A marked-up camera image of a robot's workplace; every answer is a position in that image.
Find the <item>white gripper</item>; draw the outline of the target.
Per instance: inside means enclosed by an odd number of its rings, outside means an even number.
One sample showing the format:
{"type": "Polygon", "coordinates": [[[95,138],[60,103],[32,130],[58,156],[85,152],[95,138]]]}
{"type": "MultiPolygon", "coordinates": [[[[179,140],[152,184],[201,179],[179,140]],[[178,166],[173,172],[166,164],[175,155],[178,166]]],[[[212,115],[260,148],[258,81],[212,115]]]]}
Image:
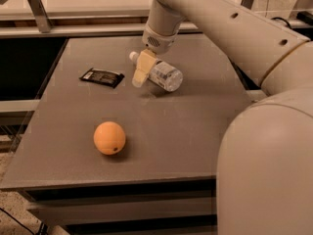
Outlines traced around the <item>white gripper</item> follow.
{"type": "Polygon", "coordinates": [[[135,87],[141,87],[145,83],[157,61],[156,54],[166,53],[174,43],[175,38],[176,35],[160,35],[154,32],[147,24],[145,25],[142,41],[148,49],[140,53],[131,53],[131,61],[136,65],[132,78],[132,83],[135,87]]]}

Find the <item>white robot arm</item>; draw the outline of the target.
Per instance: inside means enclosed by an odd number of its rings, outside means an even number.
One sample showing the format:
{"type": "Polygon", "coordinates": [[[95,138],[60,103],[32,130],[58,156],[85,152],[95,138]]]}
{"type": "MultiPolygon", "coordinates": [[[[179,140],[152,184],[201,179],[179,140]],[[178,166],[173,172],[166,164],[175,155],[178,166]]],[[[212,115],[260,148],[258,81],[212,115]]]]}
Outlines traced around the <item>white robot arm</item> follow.
{"type": "Polygon", "coordinates": [[[133,76],[141,86],[192,22],[259,86],[222,139],[218,235],[313,235],[313,45],[236,0],[153,0],[133,76]]]}

